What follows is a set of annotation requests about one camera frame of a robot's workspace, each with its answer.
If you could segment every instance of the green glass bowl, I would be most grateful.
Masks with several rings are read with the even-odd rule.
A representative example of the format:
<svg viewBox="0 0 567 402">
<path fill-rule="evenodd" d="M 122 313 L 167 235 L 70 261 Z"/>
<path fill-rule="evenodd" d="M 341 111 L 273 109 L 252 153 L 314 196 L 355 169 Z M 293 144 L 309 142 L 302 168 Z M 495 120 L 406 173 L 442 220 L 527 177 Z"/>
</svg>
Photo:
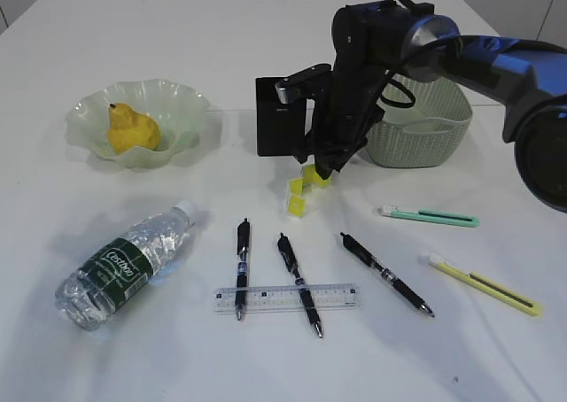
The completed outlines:
<svg viewBox="0 0 567 402">
<path fill-rule="evenodd" d="M 133 147 L 118 155 L 108 141 L 108 105 L 124 103 L 147 114 L 159 125 L 158 148 Z M 84 97 L 66 116 L 66 140 L 91 150 L 99 158 L 125 167 L 164 166 L 176 153 L 195 146 L 210 103 L 195 89 L 167 81 L 119 81 Z"/>
</svg>

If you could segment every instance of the green plastic basket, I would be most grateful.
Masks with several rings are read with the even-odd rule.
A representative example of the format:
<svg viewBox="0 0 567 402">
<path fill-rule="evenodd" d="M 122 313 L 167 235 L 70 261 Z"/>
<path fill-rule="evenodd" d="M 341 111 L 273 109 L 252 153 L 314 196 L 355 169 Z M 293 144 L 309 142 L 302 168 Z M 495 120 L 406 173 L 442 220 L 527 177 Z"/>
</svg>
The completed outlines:
<svg viewBox="0 0 567 402">
<path fill-rule="evenodd" d="M 368 134 L 367 152 L 383 167 L 434 167 L 445 162 L 467 132 L 472 110 L 466 96 L 453 82 L 440 78 L 420 83 L 407 77 L 395 78 L 416 96 L 409 109 L 379 102 L 384 119 Z M 399 102 L 407 97 L 392 85 L 384 95 Z"/>
</svg>

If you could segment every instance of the white bottle cap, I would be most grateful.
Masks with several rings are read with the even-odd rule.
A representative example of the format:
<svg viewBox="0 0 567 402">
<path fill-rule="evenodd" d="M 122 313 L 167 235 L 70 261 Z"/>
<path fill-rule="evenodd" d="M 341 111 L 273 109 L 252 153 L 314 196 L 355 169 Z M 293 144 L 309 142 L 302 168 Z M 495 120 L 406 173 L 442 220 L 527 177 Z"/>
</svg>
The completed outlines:
<svg viewBox="0 0 567 402">
<path fill-rule="evenodd" d="M 187 215 L 187 217 L 189 218 L 190 226 L 195 225 L 195 219 L 197 218 L 197 209 L 195 208 L 195 205 L 193 203 L 190 203 L 187 200 L 182 200 L 174 207 L 178 208 Z"/>
</svg>

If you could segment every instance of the yellow pear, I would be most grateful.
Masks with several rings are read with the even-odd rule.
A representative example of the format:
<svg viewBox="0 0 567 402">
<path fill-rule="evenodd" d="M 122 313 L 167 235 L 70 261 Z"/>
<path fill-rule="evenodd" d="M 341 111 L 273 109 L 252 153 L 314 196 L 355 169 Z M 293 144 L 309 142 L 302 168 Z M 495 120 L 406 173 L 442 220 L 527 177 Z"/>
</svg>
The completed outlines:
<svg viewBox="0 0 567 402">
<path fill-rule="evenodd" d="M 127 104 L 110 104 L 108 141 L 116 154 L 140 146 L 150 150 L 158 148 L 161 133 L 158 124 L 150 117 L 135 112 Z"/>
</svg>

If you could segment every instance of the pen grip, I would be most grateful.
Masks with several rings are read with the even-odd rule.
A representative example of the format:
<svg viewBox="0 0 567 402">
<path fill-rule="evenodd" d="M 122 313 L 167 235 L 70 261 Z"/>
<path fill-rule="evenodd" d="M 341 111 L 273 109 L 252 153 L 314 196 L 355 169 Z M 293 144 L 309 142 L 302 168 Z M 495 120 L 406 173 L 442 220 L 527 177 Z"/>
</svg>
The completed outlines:
<svg viewBox="0 0 567 402">
<path fill-rule="evenodd" d="M 305 307 L 305 312 L 307 313 L 309 324 L 313 325 L 319 322 L 321 319 L 319 318 L 319 313 L 317 313 L 317 310 L 315 309 L 315 302 L 311 297 L 311 291 L 302 289 L 299 291 L 299 297 L 301 298 L 303 307 Z"/>
<path fill-rule="evenodd" d="M 398 278 L 394 280 L 392 286 L 416 309 L 419 309 L 425 303 L 423 299 L 417 296 L 401 279 Z"/>
<path fill-rule="evenodd" d="M 239 275 L 237 276 L 237 288 L 243 288 L 248 286 L 248 276 Z M 237 294 L 234 299 L 234 305 L 246 305 L 246 291 L 237 290 Z"/>
</svg>

